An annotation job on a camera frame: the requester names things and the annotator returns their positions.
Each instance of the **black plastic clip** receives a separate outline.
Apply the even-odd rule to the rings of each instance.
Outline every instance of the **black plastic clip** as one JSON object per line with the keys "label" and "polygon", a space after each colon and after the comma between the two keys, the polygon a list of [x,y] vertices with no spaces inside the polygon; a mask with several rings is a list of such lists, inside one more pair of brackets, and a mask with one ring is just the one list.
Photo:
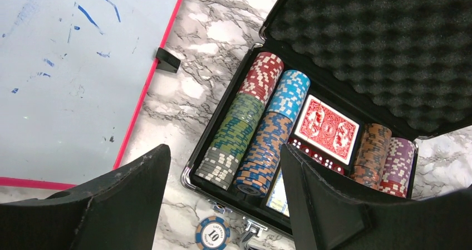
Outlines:
{"label": "black plastic clip", "polygon": [[159,48],[156,53],[156,59],[159,60],[156,69],[164,70],[171,73],[177,73],[180,66],[180,60],[174,55],[170,54],[163,48]]}

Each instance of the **marble countertop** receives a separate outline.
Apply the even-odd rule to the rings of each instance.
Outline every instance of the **marble countertop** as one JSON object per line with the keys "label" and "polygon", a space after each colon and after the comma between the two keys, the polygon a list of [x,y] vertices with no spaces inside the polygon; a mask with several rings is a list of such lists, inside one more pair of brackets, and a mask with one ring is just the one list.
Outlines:
{"label": "marble countertop", "polygon": [[[260,41],[258,30],[276,0],[184,0],[166,49],[182,60],[179,72],[155,75],[147,93],[124,164],[155,146],[168,144],[172,163],[153,249],[198,249],[195,229],[215,213],[207,200],[185,189],[180,174],[244,54]],[[443,195],[472,184],[472,128],[417,141],[414,199]],[[50,190],[0,187],[0,203],[32,197]],[[243,232],[242,216],[223,216],[232,228],[234,244]],[[292,241],[263,233],[264,249],[294,249]]]}

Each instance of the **light blue poker chip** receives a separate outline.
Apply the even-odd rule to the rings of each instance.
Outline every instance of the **light blue poker chip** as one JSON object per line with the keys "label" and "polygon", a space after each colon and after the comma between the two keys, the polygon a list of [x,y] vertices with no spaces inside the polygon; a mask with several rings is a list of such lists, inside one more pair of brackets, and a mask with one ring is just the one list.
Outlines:
{"label": "light blue poker chip", "polygon": [[205,218],[196,228],[195,242],[201,250],[223,250],[230,241],[231,230],[224,219]]}

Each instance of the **red playing card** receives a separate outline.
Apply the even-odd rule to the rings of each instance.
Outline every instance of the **red playing card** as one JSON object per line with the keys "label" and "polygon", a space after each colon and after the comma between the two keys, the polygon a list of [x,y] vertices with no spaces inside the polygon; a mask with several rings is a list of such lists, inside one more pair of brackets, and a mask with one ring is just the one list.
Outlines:
{"label": "red playing card", "polygon": [[309,95],[295,134],[349,164],[359,124]]}

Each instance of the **poker chip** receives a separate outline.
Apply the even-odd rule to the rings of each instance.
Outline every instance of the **poker chip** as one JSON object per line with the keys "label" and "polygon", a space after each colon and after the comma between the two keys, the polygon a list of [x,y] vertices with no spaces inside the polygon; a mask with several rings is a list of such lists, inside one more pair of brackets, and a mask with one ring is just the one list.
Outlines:
{"label": "poker chip", "polygon": [[406,198],[414,155],[413,142],[403,138],[391,138],[380,181],[380,191]]}
{"label": "poker chip", "polygon": [[273,53],[261,52],[255,58],[238,93],[255,97],[265,107],[282,71],[282,59]]}
{"label": "poker chip", "polygon": [[265,197],[269,188],[252,178],[246,177],[236,177],[234,179],[234,185],[243,193],[255,196],[255,197]]}
{"label": "poker chip", "polygon": [[309,86],[310,79],[304,73],[297,70],[286,71],[267,111],[280,113],[288,117],[291,122],[295,122],[308,94]]}
{"label": "poker chip", "polygon": [[[299,71],[288,70],[283,73],[255,132],[255,138],[236,173],[234,185],[241,192],[256,197],[267,195],[279,164],[281,146],[289,141],[309,85],[309,78]],[[248,88],[254,84],[246,83],[244,86]],[[291,143],[301,146],[296,139],[292,139]]]}
{"label": "poker chip", "polygon": [[[283,63],[279,57],[269,52],[258,54],[214,134],[195,175],[222,189],[229,188],[282,71]],[[279,133],[275,131],[273,136],[278,136]],[[267,151],[255,149],[253,154],[273,153],[257,159],[256,165],[270,163],[271,166],[276,166],[272,160],[278,160],[276,147],[279,145],[273,145]],[[273,176],[272,167],[270,170],[257,167],[244,169],[249,173],[260,171],[267,179]]]}
{"label": "poker chip", "polygon": [[202,250],[223,250],[229,243],[229,224],[220,217],[205,218],[196,228],[195,242]]}
{"label": "poker chip", "polygon": [[378,189],[388,154],[392,131],[380,124],[367,124],[351,179]]}

